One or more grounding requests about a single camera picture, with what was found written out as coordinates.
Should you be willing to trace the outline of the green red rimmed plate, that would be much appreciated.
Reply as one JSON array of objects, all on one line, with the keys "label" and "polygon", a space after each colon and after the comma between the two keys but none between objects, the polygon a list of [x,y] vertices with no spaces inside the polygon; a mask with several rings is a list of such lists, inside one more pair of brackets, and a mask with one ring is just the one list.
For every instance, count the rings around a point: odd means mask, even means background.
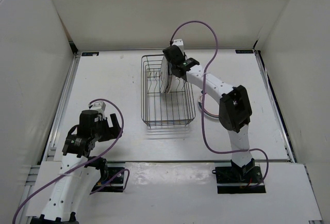
[{"label": "green red rimmed plate", "polygon": [[[197,98],[197,106],[202,110],[202,98],[203,92],[201,91],[200,95]],[[204,97],[204,115],[207,118],[218,120],[219,119],[219,106],[218,103],[208,94],[205,94]]]}]

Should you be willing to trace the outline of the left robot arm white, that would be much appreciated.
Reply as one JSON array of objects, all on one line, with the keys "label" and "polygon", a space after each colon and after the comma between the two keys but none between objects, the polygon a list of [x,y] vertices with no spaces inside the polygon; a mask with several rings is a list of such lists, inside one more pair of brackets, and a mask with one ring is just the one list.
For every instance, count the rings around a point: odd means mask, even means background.
[{"label": "left robot arm white", "polygon": [[108,162],[91,156],[97,142],[118,139],[121,134],[116,114],[105,117],[102,110],[83,110],[79,123],[67,134],[59,170],[59,179],[38,217],[31,223],[78,223],[77,209],[96,183],[108,179]]}]

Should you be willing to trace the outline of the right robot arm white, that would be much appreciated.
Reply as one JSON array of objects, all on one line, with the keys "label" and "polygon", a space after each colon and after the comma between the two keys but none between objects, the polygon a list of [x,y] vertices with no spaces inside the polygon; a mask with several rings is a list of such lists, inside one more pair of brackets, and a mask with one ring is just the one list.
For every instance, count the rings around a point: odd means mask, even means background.
[{"label": "right robot arm white", "polygon": [[170,74],[199,87],[219,105],[218,119],[228,131],[230,140],[232,178],[239,183],[246,181],[255,166],[248,136],[252,108],[246,88],[232,86],[207,73],[197,60],[186,58],[180,46],[175,44],[164,49],[163,55]]}]

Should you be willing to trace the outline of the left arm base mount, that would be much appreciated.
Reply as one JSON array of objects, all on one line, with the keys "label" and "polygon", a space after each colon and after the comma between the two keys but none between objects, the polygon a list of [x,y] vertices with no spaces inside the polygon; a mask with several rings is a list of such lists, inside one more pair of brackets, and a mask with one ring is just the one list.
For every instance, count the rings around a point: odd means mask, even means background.
[{"label": "left arm base mount", "polygon": [[129,169],[125,167],[108,167],[107,171],[93,186],[92,193],[122,193],[126,188],[130,175]]}]

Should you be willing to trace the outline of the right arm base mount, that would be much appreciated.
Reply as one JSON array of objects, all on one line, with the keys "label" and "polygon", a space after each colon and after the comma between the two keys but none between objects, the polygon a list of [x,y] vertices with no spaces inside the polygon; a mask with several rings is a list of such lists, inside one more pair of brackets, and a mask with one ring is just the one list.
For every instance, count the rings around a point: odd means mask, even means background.
[{"label": "right arm base mount", "polygon": [[243,179],[235,175],[232,167],[216,167],[212,170],[216,176],[218,194],[265,194],[259,166],[255,166]]}]

